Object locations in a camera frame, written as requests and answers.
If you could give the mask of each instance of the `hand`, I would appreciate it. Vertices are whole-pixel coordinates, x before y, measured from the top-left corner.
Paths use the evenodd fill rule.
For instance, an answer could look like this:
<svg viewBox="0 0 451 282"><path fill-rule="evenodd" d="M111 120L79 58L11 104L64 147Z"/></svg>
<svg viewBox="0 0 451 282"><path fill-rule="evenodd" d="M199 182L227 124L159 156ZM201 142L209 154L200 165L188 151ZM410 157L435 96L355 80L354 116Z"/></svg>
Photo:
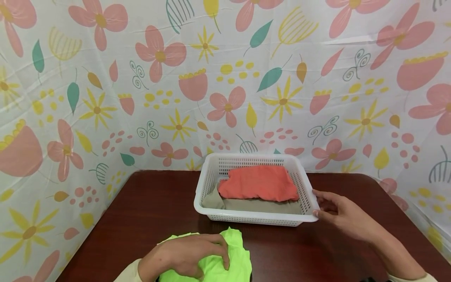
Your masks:
<svg viewBox="0 0 451 282"><path fill-rule="evenodd" d="M361 241L373 243L385 234L385 229L346 197L313 190L321 210L313 211L320 221L326 221L346 235Z"/></svg>
<svg viewBox="0 0 451 282"><path fill-rule="evenodd" d="M139 262L138 273L143 282L153 282L170 269L202 281L204 274L198 263L210 255L221 256L224 268L229 270L228 247L221 235L200 234L172 239L159 244L146 255Z"/></svg>

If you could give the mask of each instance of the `orange cloth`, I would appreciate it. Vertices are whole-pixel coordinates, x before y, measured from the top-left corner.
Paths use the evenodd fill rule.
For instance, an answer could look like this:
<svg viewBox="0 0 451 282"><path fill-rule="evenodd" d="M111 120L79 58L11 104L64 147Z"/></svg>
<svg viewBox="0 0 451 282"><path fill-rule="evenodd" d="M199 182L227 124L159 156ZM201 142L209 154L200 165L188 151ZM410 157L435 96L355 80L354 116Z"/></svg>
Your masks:
<svg viewBox="0 0 451 282"><path fill-rule="evenodd" d="M254 199L284 202L299 200L298 189L283 166L250 166L229 171L229 179L218 186L226 199Z"/></svg>

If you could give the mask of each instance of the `brown table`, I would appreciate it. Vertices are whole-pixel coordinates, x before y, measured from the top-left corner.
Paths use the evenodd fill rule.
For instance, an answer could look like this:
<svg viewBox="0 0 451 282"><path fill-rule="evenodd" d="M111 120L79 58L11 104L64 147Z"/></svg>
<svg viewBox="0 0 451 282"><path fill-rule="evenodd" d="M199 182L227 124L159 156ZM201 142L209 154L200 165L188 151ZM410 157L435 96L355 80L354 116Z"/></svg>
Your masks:
<svg viewBox="0 0 451 282"><path fill-rule="evenodd" d="M395 235L439 282L451 266L391 198L368 176L309 174L312 186L355 201ZM58 282L112 282L137 258L171 235L241 230L251 253L253 282L359 282L387 275L376 255L325 223L297 228L212 222L193 207L199 173L134 173L62 272Z"/></svg>

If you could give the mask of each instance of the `right hand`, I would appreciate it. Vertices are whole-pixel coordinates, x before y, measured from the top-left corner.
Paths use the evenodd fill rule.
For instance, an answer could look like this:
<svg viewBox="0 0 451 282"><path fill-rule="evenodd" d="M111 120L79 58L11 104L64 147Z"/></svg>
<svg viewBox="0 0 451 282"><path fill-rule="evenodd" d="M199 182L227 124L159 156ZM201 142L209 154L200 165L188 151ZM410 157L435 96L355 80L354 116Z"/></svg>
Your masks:
<svg viewBox="0 0 451 282"><path fill-rule="evenodd" d="M346 197L331 192L313 190L321 210L314 210L320 221L336 226L346 235L373 243L385 229Z"/></svg>

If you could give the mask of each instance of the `green cloth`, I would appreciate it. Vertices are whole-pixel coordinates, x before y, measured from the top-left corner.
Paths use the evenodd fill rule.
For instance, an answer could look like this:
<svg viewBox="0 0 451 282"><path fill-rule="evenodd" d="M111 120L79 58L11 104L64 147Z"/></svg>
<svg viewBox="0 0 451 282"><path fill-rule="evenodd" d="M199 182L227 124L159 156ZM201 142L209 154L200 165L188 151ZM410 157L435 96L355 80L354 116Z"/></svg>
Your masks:
<svg viewBox="0 0 451 282"><path fill-rule="evenodd" d="M194 234L198 233L188 233L181 236L173 235L167 240ZM222 257L220 256L212 255L203 258L199 261L199 267L205 274L203 282L249 282L252 272L250 252L243 248L241 232L229 227L229 229L221 232L221 235L229 245L229 270L224 269ZM198 282L198 280L180 276L174 270L169 270L160 275L160 282Z"/></svg>

